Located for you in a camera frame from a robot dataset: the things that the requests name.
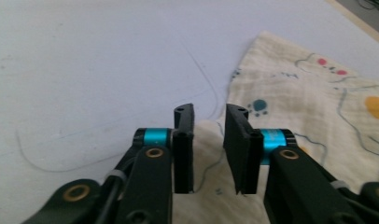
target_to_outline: blue band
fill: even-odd
[[[269,155],[279,146],[286,146],[286,137],[280,129],[260,129],[264,136],[264,155],[261,165],[269,165]]]
[[[166,141],[168,139],[167,134],[167,129],[146,129],[143,141],[144,146],[158,145],[166,147]]]

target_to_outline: white cloth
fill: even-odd
[[[299,146],[354,192],[379,180],[379,82],[269,33],[236,70],[229,104],[250,112],[253,128],[292,130]],[[268,167],[257,195],[235,195],[222,148],[225,113],[195,128],[196,193],[175,195],[177,223],[268,223]]]

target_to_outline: pink dot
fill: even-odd
[[[324,64],[327,63],[327,61],[324,60],[324,59],[319,59],[319,60],[317,60],[317,62],[318,62],[320,65],[324,65]]]
[[[339,70],[339,71],[337,72],[337,74],[338,74],[338,75],[346,75],[347,72],[344,71],[344,70]]]

